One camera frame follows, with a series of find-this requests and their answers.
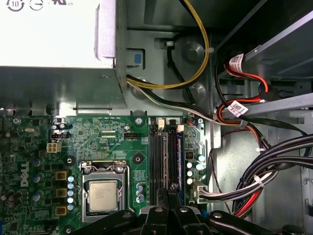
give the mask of motherboard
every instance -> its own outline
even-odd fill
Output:
[[[68,235],[157,189],[194,202],[205,179],[204,124],[185,117],[0,118],[0,235]]]

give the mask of ram slot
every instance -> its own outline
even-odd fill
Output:
[[[163,135],[152,131],[149,135],[149,154],[150,154],[150,205],[157,203],[157,190],[164,187],[164,150]]]
[[[174,186],[177,185],[177,179],[178,179],[178,168],[177,168],[177,144],[176,144],[176,134],[175,133],[169,133],[168,135],[168,179],[169,179],[169,185]]]

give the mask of white plastic clip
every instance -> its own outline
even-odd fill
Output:
[[[257,182],[262,188],[264,188],[264,184],[263,182],[261,181],[260,177],[257,176],[257,175],[254,175],[254,181]]]
[[[265,149],[264,148],[256,148],[256,151],[259,153],[259,152],[264,152]]]

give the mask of white label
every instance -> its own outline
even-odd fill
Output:
[[[241,68],[241,63],[243,62],[244,54],[239,54],[234,56],[233,58],[230,59],[229,61],[229,66],[232,70],[236,72],[243,72]]]
[[[227,109],[236,117],[239,117],[249,110],[247,107],[237,101],[232,102]]]

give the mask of capacitor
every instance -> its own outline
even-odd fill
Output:
[[[44,192],[42,192],[41,190],[35,192],[32,196],[32,200],[34,202],[38,202],[40,200],[40,198],[42,198],[44,196]]]
[[[72,176],[72,175],[68,176],[67,181],[72,183],[74,181],[74,176]]]
[[[3,194],[0,198],[1,201],[7,200],[12,194],[14,193],[13,190],[9,190],[7,193]]]
[[[188,185],[191,185],[192,183],[193,183],[193,179],[188,178],[188,179],[187,179],[187,184],[188,184]]]
[[[17,191],[13,193],[11,196],[9,196],[9,202],[14,202],[16,201],[19,197],[21,197],[22,193],[20,191]]]
[[[59,125],[59,127],[60,127],[60,129],[62,129],[62,130],[68,129],[68,125],[65,124],[65,123],[61,123],[61,124]]]
[[[142,191],[136,191],[136,195],[137,195],[137,196],[139,196],[139,195],[141,195],[141,194],[143,194]]]
[[[145,196],[143,194],[138,195],[136,198],[137,203],[143,202],[144,200],[145,200]]]
[[[68,209],[69,211],[74,210],[74,205],[73,205],[73,204],[68,204],[67,209]]]
[[[72,198],[72,197],[67,198],[67,202],[72,204],[74,202],[74,198]]]
[[[39,167],[42,164],[40,159],[34,159],[33,160],[33,167]]]
[[[74,195],[74,191],[73,191],[73,190],[67,191],[67,195],[68,195],[69,197],[73,196],[73,195]]]
[[[201,163],[196,163],[196,169],[197,170],[203,170],[204,166]]]
[[[8,208],[13,209],[13,208],[17,207],[20,203],[22,203],[22,201],[20,199],[18,199],[14,202],[9,203]]]
[[[136,184],[136,189],[139,192],[143,191],[143,184],[141,184],[141,183]]]
[[[67,185],[67,188],[68,188],[68,189],[73,189],[73,188],[74,188],[74,184],[73,184],[73,183],[69,183],[69,184]]]
[[[191,163],[191,162],[187,162],[186,167],[187,167],[188,169],[191,169],[191,168],[192,168],[192,163]]]
[[[204,155],[198,154],[197,158],[198,158],[199,162],[202,162],[202,163],[205,162],[205,156]]]
[[[38,173],[37,175],[34,176],[33,182],[34,182],[34,183],[38,183],[38,182],[41,181],[43,178],[44,178],[44,174]]]
[[[192,171],[190,171],[190,170],[187,171],[187,176],[188,176],[188,177],[191,177],[193,174],[194,174],[194,173],[193,173]]]

